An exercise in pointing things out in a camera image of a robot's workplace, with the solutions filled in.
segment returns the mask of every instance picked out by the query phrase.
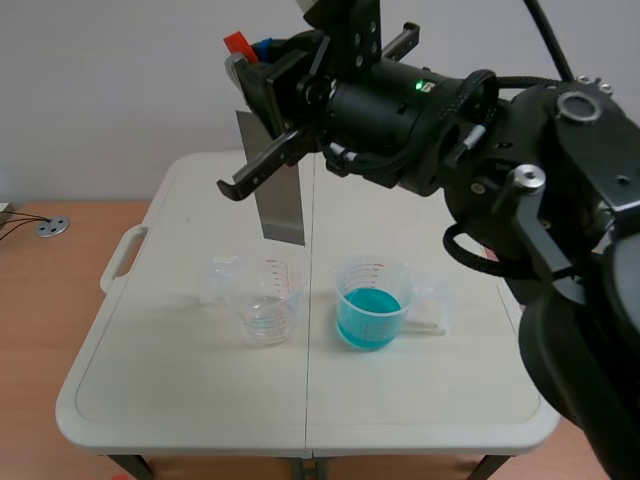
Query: red cap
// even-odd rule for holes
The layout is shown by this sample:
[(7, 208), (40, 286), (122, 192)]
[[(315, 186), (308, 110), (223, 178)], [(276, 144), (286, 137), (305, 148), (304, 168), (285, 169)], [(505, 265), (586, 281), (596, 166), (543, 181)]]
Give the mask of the red cap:
[(249, 63), (258, 62), (258, 56), (242, 33), (236, 32), (233, 35), (229, 35), (224, 39), (224, 43), (227, 45), (229, 52), (243, 54)]

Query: measuring cup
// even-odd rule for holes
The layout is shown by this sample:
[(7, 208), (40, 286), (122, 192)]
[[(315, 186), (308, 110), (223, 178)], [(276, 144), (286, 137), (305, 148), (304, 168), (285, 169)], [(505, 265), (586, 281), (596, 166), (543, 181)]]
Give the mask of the measuring cup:
[(391, 343), (408, 314), (414, 332), (444, 335), (450, 330), (446, 287), (431, 286), (408, 266), (381, 255), (348, 260), (338, 270), (336, 294), (340, 332), (367, 350)]
[(255, 240), (234, 258), (213, 258), (205, 277), (203, 303), (222, 295), (250, 338), (275, 344), (287, 338), (300, 317), (307, 262), (302, 247)]

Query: measuring cup with blue liquid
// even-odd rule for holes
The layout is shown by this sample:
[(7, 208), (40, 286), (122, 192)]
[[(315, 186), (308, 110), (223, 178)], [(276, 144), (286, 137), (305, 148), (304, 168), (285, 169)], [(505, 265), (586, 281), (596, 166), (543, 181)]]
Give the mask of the measuring cup with blue liquid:
[(434, 310), (432, 315), (439, 318), (418, 323), (425, 326), (425, 332), (444, 334), (448, 329), (445, 296), (427, 287), (407, 265), (381, 255), (365, 254), (348, 260), (338, 271), (336, 293), (340, 333), (349, 343), (366, 350), (391, 343), (409, 311), (429, 296), (438, 304), (437, 313)]

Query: wooden table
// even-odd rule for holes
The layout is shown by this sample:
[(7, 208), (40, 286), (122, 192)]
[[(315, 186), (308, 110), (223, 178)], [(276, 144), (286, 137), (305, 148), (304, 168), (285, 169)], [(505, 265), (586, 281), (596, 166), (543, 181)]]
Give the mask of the wooden table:
[[(102, 303), (99, 278), (122, 234), (146, 202), (35, 203), (22, 211), (68, 215), (71, 228), (43, 240), (27, 225), (0, 242), (0, 479), (109, 479), (121, 470), (66, 443), (54, 406), (64, 378)], [(465, 478), (477, 457), (339, 459), (333, 479)], [(151, 459), (159, 479), (288, 478), (277, 459)], [(550, 442), (513, 459), (495, 478), (604, 479), (583, 435), (563, 424)]]

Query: black bracket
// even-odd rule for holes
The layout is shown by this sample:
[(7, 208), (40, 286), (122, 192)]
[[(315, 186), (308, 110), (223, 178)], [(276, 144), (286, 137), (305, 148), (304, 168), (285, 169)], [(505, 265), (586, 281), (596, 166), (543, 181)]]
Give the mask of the black bracket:
[(420, 43), (420, 26), (407, 22), (402, 33), (382, 50), (382, 57), (399, 62)]
[(295, 165), (312, 152), (313, 138), (306, 130), (295, 130), (280, 135), (253, 162), (247, 163), (233, 175), (235, 184), (218, 180), (218, 188), (231, 200), (244, 200), (280, 167), (285, 164)]

